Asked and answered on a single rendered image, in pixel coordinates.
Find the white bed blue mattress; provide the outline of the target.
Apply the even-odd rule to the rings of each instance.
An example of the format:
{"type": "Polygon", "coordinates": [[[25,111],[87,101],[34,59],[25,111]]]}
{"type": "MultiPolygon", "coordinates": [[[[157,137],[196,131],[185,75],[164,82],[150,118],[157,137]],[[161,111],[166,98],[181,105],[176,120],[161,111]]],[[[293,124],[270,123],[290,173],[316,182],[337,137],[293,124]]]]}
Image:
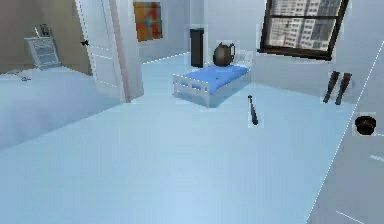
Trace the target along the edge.
{"type": "Polygon", "coordinates": [[[183,75],[173,75],[173,95],[210,107],[217,107],[251,81],[253,52],[241,50],[226,67],[209,63],[206,67],[183,75]]]}

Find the black baseball bat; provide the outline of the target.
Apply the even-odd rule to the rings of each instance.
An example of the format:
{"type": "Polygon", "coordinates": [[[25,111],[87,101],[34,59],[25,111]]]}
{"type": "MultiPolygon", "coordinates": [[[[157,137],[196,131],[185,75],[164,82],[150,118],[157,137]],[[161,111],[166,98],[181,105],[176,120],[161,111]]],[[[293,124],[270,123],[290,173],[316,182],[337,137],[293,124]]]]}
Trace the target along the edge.
{"type": "Polygon", "coordinates": [[[258,121],[258,117],[257,117],[256,111],[255,111],[255,107],[253,105],[252,95],[248,95],[248,100],[250,103],[250,112],[251,112],[251,119],[252,119],[251,121],[252,121],[253,125],[258,125],[259,121],[258,121]]]}

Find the black tall bin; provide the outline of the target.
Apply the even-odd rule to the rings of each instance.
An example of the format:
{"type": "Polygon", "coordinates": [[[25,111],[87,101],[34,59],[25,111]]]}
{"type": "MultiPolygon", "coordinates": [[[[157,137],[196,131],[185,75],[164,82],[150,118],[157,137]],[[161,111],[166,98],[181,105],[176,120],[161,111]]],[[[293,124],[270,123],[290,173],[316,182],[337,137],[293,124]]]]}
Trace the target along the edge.
{"type": "Polygon", "coordinates": [[[191,65],[193,67],[203,67],[203,28],[196,28],[190,30],[190,53],[191,53],[191,65]]]}

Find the brown round kettle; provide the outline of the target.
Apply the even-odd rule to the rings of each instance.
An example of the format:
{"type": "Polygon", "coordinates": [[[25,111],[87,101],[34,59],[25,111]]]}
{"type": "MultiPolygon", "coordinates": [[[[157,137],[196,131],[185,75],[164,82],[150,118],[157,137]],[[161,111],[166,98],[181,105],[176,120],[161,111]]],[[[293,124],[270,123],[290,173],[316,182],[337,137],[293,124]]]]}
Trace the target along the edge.
{"type": "Polygon", "coordinates": [[[220,43],[214,50],[213,63],[219,67],[229,66],[235,57],[235,54],[231,52],[231,48],[233,47],[235,47],[233,43],[230,45],[220,43]]]}

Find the white room door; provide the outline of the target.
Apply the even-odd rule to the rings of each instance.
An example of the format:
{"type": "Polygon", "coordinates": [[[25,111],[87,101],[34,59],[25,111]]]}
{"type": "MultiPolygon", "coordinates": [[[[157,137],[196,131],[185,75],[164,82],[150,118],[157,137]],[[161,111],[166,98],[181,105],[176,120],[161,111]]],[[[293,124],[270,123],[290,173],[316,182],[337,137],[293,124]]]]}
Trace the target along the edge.
{"type": "Polygon", "coordinates": [[[96,89],[126,102],[109,0],[75,0],[96,89]]]}

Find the dark framed window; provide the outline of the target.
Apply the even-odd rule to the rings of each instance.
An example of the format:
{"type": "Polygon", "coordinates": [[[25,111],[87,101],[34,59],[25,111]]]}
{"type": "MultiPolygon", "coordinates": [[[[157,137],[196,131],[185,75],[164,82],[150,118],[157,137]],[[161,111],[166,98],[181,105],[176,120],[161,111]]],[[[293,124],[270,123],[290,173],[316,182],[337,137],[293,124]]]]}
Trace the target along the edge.
{"type": "Polygon", "coordinates": [[[331,61],[349,0],[266,0],[258,53],[331,61]]]}

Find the dark brown leaning board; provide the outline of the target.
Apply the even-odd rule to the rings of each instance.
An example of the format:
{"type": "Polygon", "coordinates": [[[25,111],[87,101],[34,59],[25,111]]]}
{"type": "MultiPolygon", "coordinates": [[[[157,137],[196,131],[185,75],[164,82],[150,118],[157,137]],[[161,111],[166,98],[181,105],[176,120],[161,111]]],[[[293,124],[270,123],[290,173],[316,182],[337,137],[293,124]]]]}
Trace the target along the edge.
{"type": "Polygon", "coordinates": [[[329,82],[328,82],[327,92],[323,98],[324,103],[327,103],[329,101],[331,93],[332,93],[332,91],[333,91],[333,89],[334,89],[334,87],[338,81],[339,75],[340,75],[340,73],[338,71],[332,72],[330,79],[329,79],[329,82]]]}
{"type": "Polygon", "coordinates": [[[351,73],[345,73],[343,75],[343,78],[341,80],[341,83],[340,83],[340,89],[339,89],[339,92],[338,92],[338,95],[337,95],[337,98],[335,100],[335,104],[336,105],[340,105],[341,102],[342,102],[342,97],[346,91],[346,89],[348,88],[348,85],[349,85],[349,82],[351,80],[351,77],[352,77],[352,74],[351,73]]]}

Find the black round bowl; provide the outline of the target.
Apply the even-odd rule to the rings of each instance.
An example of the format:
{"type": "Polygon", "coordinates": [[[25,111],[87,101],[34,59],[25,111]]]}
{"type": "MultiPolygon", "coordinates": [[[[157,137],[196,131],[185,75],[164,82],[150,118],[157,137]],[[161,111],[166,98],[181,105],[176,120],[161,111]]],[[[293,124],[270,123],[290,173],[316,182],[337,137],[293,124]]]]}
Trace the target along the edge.
{"type": "Polygon", "coordinates": [[[376,119],[372,116],[359,116],[355,119],[356,130],[361,135],[372,135],[376,128],[376,119]]]}

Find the orange framed wall picture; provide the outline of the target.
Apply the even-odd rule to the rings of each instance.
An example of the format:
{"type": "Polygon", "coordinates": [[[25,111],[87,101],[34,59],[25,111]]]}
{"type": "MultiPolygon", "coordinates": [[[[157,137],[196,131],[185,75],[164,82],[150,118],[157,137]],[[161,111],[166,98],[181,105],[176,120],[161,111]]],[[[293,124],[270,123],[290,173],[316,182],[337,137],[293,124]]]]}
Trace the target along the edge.
{"type": "Polygon", "coordinates": [[[159,2],[134,2],[137,40],[139,42],[161,39],[162,19],[159,2]]]}

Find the grey small picture frame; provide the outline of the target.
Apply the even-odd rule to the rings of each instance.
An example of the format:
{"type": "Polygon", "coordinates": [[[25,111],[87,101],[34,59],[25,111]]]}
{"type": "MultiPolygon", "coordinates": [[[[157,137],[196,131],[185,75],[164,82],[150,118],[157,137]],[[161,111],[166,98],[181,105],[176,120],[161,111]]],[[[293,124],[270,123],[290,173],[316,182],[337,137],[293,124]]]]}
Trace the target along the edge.
{"type": "Polygon", "coordinates": [[[35,27],[35,32],[38,37],[50,37],[51,32],[47,24],[40,24],[35,27]]]}

